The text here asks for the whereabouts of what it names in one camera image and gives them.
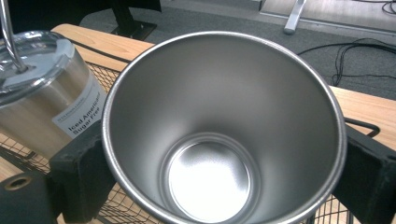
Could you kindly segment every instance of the wire basket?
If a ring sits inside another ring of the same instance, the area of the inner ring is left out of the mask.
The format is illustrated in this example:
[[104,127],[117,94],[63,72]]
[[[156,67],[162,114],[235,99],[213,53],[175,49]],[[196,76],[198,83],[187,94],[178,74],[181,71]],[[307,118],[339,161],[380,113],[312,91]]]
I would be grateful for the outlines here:
[[[118,71],[103,67],[95,63],[87,63],[93,74],[109,91],[119,75]],[[0,133],[0,157],[9,161],[17,168],[26,171],[40,171],[44,174],[50,171],[49,161],[35,154],[29,148],[15,142]],[[141,209],[131,200],[118,184],[110,191],[106,203],[99,212],[97,220],[102,223],[134,223],[134,224],[159,224],[160,220]],[[352,224],[359,223],[351,213],[334,197],[331,196],[318,211],[304,224]]]

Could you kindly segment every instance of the metal straw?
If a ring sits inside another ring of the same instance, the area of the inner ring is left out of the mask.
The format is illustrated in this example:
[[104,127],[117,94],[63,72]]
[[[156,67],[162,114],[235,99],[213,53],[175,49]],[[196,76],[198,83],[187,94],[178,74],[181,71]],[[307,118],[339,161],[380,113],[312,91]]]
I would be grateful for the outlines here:
[[11,56],[12,62],[14,62],[15,66],[18,69],[19,73],[23,73],[27,70],[26,64],[23,63],[21,57],[19,56],[17,49],[15,48],[13,33],[12,33],[12,23],[11,18],[9,17],[8,10],[8,0],[0,0],[1,2],[1,26],[4,37],[4,42],[6,44],[6,48],[8,50],[9,56]]

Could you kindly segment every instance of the gray carpet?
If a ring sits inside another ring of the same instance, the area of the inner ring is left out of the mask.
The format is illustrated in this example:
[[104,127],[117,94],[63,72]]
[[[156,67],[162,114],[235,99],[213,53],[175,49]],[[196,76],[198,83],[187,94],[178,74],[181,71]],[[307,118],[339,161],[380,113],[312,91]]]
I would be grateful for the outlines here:
[[[155,44],[178,35],[213,30],[255,35],[274,41],[296,53],[320,45],[352,42],[357,39],[301,28],[295,35],[284,35],[283,26],[278,24],[174,7],[163,6],[162,13],[136,8],[131,8],[131,11],[136,20],[158,25],[145,40]],[[87,16],[80,26],[110,33],[117,27],[117,23],[112,11],[105,10]],[[302,55],[302,58],[311,64],[329,84],[332,84],[337,50],[337,47],[318,49]],[[344,74],[396,77],[396,55],[379,49],[352,49],[346,55]],[[343,77],[339,87],[396,100],[396,79],[394,78]]]

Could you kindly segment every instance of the white label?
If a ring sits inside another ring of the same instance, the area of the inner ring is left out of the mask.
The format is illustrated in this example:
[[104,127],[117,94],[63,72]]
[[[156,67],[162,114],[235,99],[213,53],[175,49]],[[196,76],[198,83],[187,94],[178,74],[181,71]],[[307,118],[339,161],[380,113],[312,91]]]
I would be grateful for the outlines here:
[[106,92],[90,74],[87,85],[77,100],[62,113],[52,118],[60,129],[75,138],[102,118]]

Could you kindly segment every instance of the clear lid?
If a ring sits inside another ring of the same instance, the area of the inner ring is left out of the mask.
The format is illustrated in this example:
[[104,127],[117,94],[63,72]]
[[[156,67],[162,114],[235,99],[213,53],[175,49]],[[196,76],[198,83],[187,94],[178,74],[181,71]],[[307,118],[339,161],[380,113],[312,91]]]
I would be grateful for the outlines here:
[[14,35],[16,49],[28,66],[20,73],[4,40],[0,40],[0,105],[12,103],[51,83],[74,57],[75,48],[62,35],[33,31]]

